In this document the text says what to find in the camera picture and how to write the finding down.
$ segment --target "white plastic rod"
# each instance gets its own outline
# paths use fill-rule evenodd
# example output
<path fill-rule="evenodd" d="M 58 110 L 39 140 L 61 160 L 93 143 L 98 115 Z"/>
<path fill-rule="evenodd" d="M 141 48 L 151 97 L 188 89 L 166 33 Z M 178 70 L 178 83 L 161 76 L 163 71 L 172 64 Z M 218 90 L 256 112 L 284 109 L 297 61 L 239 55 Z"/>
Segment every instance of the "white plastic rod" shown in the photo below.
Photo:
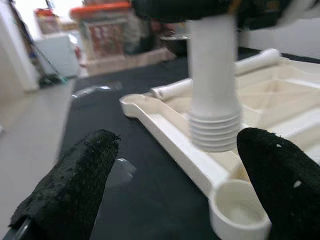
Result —
<path fill-rule="evenodd" d="M 206 152 L 226 152 L 237 147 L 241 128 L 235 85 L 235 17 L 225 14 L 190 21 L 190 32 L 191 140 Z"/>
<path fill-rule="evenodd" d="M 192 83 L 193 81 L 191 78 L 186 78 L 169 85 L 151 88 L 150 92 L 154 98 L 165 101 L 191 91 Z"/>
<path fill-rule="evenodd" d="M 266 49 L 258 55 L 248 57 L 235 63 L 235 75 L 242 75 L 256 69 L 279 63 L 282 55 L 274 48 Z"/>
<path fill-rule="evenodd" d="M 239 76 L 256 69 L 276 65 L 280 62 L 281 53 L 273 48 L 261 51 L 259 54 L 235 62 L 235 75 Z M 150 89 L 152 96 L 161 101 L 166 101 L 175 96 L 190 92 L 193 81 L 186 78 L 165 86 L 153 87 Z"/>

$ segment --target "white cylinder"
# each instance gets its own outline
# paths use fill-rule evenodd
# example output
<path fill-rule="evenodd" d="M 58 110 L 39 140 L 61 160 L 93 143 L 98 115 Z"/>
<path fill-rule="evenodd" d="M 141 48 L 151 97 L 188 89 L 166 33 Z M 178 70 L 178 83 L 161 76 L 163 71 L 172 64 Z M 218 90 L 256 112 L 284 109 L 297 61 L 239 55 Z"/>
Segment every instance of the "white cylinder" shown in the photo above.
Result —
<path fill-rule="evenodd" d="M 169 85 L 153 87 L 150 89 L 150 92 L 154 98 L 165 101 L 175 96 L 187 93 L 192 89 L 192 84 L 192 79 L 186 78 Z"/>
<path fill-rule="evenodd" d="M 191 21 L 190 32 L 192 143 L 207 152 L 232 150 L 241 126 L 235 86 L 235 17 L 225 14 Z"/>
<path fill-rule="evenodd" d="M 282 55 L 277 49 L 269 48 L 263 50 L 258 55 L 237 61 L 235 63 L 235 74 L 242 75 L 266 66 L 276 65 L 281 57 Z"/>
<path fill-rule="evenodd" d="M 229 180 L 209 197 L 210 221 L 222 240 L 266 240 L 271 222 L 253 186 Z"/>

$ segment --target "black table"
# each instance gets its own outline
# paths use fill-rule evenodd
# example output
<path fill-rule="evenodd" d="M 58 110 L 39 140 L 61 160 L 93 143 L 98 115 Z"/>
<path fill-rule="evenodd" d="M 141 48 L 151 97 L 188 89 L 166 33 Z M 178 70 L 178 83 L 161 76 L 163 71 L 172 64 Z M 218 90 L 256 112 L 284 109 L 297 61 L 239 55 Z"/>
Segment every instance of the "black table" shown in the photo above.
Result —
<path fill-rule="evenodd" d="M 240 48 L 239 59 L 258 53 Z M 291 59 L 320 63 L 311 58 Z M 88 133 L 106 129 L 120 135 L 119 158 L 136 167 L 127 184 L 104 192 L 91 240 L 208 239 L 218 237 L 209 220 L 207 198 L 137 120 L 127 118 L 119 98 L 188 77 L 186 58 L 79 79 L 74 91 L 120 82 L 121 90 L 95 92 L 73 101 L 61 151 Z"/>

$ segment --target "tile floor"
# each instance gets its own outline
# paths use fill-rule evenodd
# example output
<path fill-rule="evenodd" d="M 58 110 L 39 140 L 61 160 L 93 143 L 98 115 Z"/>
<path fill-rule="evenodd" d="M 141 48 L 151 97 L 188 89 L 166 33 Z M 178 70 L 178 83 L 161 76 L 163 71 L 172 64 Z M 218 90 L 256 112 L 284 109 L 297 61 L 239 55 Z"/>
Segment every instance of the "tile floor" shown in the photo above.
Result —
<path fill-rule="evenodd" d="M 0 239 L 19 203 L 53 167 L 74 80 L 0 106 Z"/>

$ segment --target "white appliance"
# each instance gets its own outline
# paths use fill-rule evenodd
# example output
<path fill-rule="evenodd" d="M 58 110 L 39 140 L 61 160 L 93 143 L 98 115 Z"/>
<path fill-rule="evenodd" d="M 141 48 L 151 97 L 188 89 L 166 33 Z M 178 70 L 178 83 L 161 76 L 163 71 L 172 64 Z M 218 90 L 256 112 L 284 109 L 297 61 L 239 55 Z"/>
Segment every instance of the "white appliance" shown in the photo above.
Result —
<path fill-rule="evenodd" d="M 69 33 L 55 33 L 42 36 L 35 40 L 35 45 L 43 53 L 38 53 L 38 57 L 46 74 L 55 74 L 55 70 L 50 66 L 45 58 L 64 77 L 77 76 L 79 64 L 74 50 L 74 45 L 70 41 Z"/>

